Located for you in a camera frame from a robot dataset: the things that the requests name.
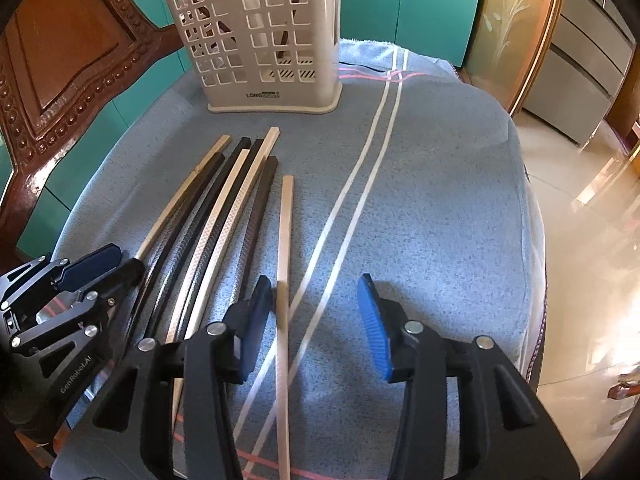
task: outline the white plastic basket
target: white plastic basket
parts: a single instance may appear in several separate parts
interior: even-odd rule
[[[167,0],[212,112],[333,110],[340,0]]]

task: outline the screw head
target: screw head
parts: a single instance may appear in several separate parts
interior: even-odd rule
[[[93,337],[98,333],[98,327],[95,325],[89,325],[84,328],[84,335],[87,337]]]
[[[151,337],[145,337],[138,343],[138,350],[143,352],[149,352],[156,347],[156,340]]]
[[[476,338],[476,344],[482,350],[490,350],[494,347],[495,342],[487,335],[481,335]]]
[[[211,323],[207,326],[207,334],[209,335],[223,335],[226,332],[226,325],[222,322]]]
[[[416,335],[422,332],[422,330],[424,330],[424,326],[420,321],[411,320],[411,321],[407,321],[404,324],[404,329],[407,331],[407,333]]]

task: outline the white stripe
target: white stripe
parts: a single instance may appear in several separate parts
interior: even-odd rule
[[[398,60],[398,47],[394,47],[394,55],[391,70],[396,69],[396,62]],[[390,81],[385,83],[385,90],[382,92],[382,98],[380,99],[380,104],[378,105],[378,110],[376,110],[376,114],[373,117],[373,122],[371,123],[371,127],[369,128],[369,135],[367,136],[367,140],[362,147],[362,151],[360,152],[360,156],[358,160],[351,170],[351,174],[349,175],[347,182],[344,183],[344,187],[342,188],[340,195],[338,195],[338,199],[334,204],[334,208],[331,209],[331,213],[329,214],[329,218],[327,218],[324,227],[322,228],[322,232],[320,233],[320,237],[316,242],[316,246],[314,248],[314,252],[311,254],[311,259],[309,260],[309,264],[306,268],[305,275],[302,277],[302,281],[300,282],[300,286],[298,287],[298,291],[296,295],[291,300],[291,306],[289,307],[289,320],[293,318],[293,314],[295,313],[300,301],[302,300],[302,296],[304,296],[306,292],[306,288],[311,281],[311,277],[316,270],[316,265],[318,264],[318,260],[320,258],[320,253],[322,251],[322,247],[324,246],[324,242],[326,241],[329,232],[331,231],[331,227],[334,225],[335,218],[338,216],[340,212],[340,208],[342,207],[342,202],[344,202],[347,193],[351,189],[351,185],[355,180],[364,159],[369,152],[369,148],[371,146],[371,142],[373,140],[373,136],[376,133],[376,129],[378,128],[378,121],[380,120],[380,114],[382,113],[383,108],[386,104],[386,98],[389,94],[389,85]],[[249,394],[246,396],[244,400],[244,404],[242,405],[242,409],[240,410],[240,415],[238,415],[238,421],[236,422],[236,426],[234,427],[234,441],[238,439],[240,432],[242,431],[242,427],[244,426],[244,422],[246,421],[247,415],[249,414],[249,410],[251,409],[251,405],[254,403],[255,397],[262,386],[262,382],[266,377],[269,368],[271,367],[271,363],[276,355],[276,341],[274,340],[271,343],[271,347],[269,348],[269,352],[267,353],[258,374],[255,377],[254,384],[252,384],[251,389],[249,390]]]
[[[404,60],[402,62],[402,70],[406,70],[407,61],[408,61],[408,50],[404,51]],[[382,143],[382,148],[380,149],[380,153],[378,154],[378,158],[376,159],[376,163],[373,165],[369,178],[367,179],[367,183],[364,187],[364,191],[358,200],[358,205],[356,206],[356,210],[353,213],[353,217],[351,218],[351,222],[347,229],[347,234],[342,241],[342,245],[340,246],[340,251],[338,252],[338,257],[335,259],[334,266],[331,269],[331,275],[329,276],[329,281],[326,284],[324,289],[324,293],[322,294],[322,298],[320,299],[320,303],[316,307],[316,311],[314,316],[311,318],[311,322],[309,322],[309,326],[306,329],[305,336],[302,338],[302,343],[300,343],[300,347],[298,348],[298,352],[293,359],[293,363],[291,364],[291,368],[289,369],[289,384],[293,382],[293,379],[296,377],[296,373],[298,373],[298,369],[300,368],[300,363],[302,362],[303,357],[305,356],[306,348],[313,337],[313,334],[320,323],[320,319],[322,318],[322,314],[324,314],[324,310],[326,309],[326,305],[331,297],[331,293],[334,290],[334,285],[336,280],[338,279],[338,274],[340,274],[340,268],[342,267],[342,263],[344,261],[344,257],[347,254],[347,250],[349,249],[349,244],[351,243],[351,237],[353,237],[353,233],[356,231],[356,227],[358,225],[358,220],[360,219],[360,215],[364,206],[367,202],[367,197],[369,196],[369,192],[373,187],[373,183],[376,180],[376,176],[378,175],[378,170],[380,165],[382,164],[382,160],[385,157],[386,149],[389,146],[389,140],[391,138],[391,133],[393,131],[394,123],[396,122],[396,115],[398,114],[398,108],[400,106],[400,97],[402,96],[402,73],[399,74],[400,81],[398,83],[398,94],[396,94],[396,102],[394,104],[394,109],[391,112],[391,118],[389,119],[389,125],[386,129],[385,140]],[[267,440],[267,436],[271,431],[271,427],[273,426],[273,421],[275,420],[276,415],[276,403],[274,402],[271,405],[271,409],[269,410],[269,415],[267,415],[267,419],[264,421],[264,425],[260,430],[260,434],[258,435],[258,439],[255,441],[254,449],[251,454],[254,456],[260,456],[260,452],[262,451],[262,447]],[[254,468],[254,462],[247,462],[244,466],[245,473],[250,473]]]

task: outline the wooden chopstick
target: wooden chopstick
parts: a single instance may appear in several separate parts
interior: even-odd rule
[[[276,436],[280,480],[290,480],[289,458],[289,259],[293,176],[282,178],[276,271]]]

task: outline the tiled floor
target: tiled floor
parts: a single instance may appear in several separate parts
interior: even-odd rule
[[[607,391],[640,364],[640,180],[605,123],[581,149],[526,112],[515,122],[545,223],[538,395],[585,473],[635,401]]]

